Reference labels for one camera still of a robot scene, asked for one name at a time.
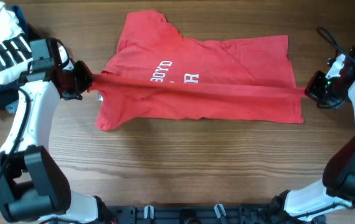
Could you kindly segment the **red soccer t-shirt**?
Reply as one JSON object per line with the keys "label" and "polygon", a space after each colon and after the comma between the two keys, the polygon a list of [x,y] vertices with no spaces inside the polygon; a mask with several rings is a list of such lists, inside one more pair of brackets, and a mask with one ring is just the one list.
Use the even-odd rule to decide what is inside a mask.
{"label": "red soccer t-shirt", "polygon": [[286,35],[199,41],[154,9],[126,16],[93,89],[104,131],[134,118],[303,122]]}

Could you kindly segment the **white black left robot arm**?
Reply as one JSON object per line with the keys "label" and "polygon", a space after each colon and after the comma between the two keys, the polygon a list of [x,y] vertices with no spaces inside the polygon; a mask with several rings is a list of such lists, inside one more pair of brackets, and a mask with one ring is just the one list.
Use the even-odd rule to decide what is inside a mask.
{"label": "white black left robot arm", "polygon": [[71,190],[48,152],[50,129],[61,99],[81,100],[93,74],[84,62],[62,60],[58,39],[30,43],[33,60],[14,89],[19,103],[0,148],[0,212],[9,223],[103,223],[111,215],[97,196]]}

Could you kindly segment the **grey folded shirt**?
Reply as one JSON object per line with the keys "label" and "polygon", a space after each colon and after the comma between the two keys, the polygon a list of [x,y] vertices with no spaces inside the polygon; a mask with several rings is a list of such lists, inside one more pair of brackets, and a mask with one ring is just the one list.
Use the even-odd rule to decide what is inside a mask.
{"label": "grey folded shirt", "polygon": [[6,107],[5,107],[6,111],[10,114],[15,114],[17,111],[17,108],[18,108],[18,103],[19,103],[19,100],[16,100],[16,101],[6,105]]}

